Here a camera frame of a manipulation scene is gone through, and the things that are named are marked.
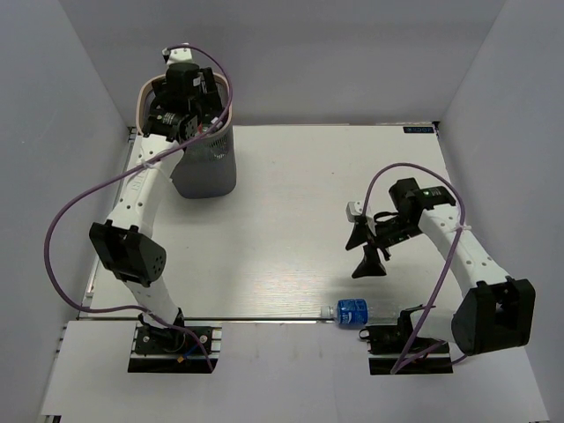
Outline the clear bottle blue label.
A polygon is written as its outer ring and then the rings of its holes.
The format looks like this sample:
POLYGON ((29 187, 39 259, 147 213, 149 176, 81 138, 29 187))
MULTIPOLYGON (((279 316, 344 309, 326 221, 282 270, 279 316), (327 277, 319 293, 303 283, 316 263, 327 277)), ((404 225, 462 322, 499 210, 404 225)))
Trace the clear bottle blue label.
POLYGON ((400 307, 376 299, 343 299, 320 307, 320 318, 334 322, 341 329, 361 329, 371 325, 391 325, 399 316, 400 307))

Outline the clear bottle red label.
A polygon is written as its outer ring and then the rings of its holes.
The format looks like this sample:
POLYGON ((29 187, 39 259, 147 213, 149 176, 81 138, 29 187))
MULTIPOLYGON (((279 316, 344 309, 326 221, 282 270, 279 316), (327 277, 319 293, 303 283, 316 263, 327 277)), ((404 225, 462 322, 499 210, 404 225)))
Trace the clear bottle red label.
POLYGON ((211 137, 213 134, 216 134, 220 131, 223 127, 223 123, 220 122, 218 125, 213 126, 210 124, 202 124, 199 128, 199 132, 204 135, 204 137, 211 137))

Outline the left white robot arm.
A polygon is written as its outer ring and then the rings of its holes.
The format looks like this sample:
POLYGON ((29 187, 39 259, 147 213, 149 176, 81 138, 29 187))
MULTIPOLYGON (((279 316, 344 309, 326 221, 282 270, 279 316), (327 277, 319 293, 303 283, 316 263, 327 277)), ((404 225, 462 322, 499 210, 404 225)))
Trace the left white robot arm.
POLYGON ((114 209, 90 240, 105 269, 131 291, 145 326, 166 351, 186 341, 182 310, 164 281, 167 252, 153 226, 168 185, 188 199, 222 197, 236 185, 231 86, 211 68, 169 64, 137 97, 137 158, 114 209))

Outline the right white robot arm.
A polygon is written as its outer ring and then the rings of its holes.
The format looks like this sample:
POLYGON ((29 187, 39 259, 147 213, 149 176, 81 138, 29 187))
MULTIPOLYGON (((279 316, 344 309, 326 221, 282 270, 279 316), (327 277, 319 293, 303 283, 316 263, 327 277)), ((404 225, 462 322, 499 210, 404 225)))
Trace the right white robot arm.
POLYGON ((425 235, 437 248, 462 294, 457 310, 421 306, 401 311, 398 342, 416 352, 429 339, 454 343, 468 355, 527 345, 536 292, 526 279, 515 279, 500 267, 471 229, 459 221, 455 198, 443 186, 421 188, 415 179, 401 179, 389 190, 394 211, 371 215, 360 202, 346 206, 352 234, 346 249, 363 248, 353 278, 381 277, 390 248, 425 235))

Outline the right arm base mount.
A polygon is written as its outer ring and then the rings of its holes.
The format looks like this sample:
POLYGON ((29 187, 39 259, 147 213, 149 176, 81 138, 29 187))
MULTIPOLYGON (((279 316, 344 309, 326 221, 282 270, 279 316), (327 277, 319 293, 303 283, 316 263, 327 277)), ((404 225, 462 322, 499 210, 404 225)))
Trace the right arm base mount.
MULTIPOLYGON (((367 343, 369 373, 391 375, 391 369, 403 351, 405 341, 404 325, 369 324, 359 331, 359 339, 367 343)), ((442 344, 431 352, 408 363, 396 375, 448 375, 453 366, 448 344, 442 344)))

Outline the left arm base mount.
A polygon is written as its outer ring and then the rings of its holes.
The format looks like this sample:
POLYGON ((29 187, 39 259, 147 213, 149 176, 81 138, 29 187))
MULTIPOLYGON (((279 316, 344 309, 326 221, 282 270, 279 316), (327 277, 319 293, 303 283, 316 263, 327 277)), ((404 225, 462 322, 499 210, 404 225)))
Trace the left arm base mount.
POLYGON ((189 327, 203 346, 190 335, 161 335, 148 326, 139 324, 134 332, 128 372, 130 374, 211 374, 220 352, 222 328, 218 325, 189 327))

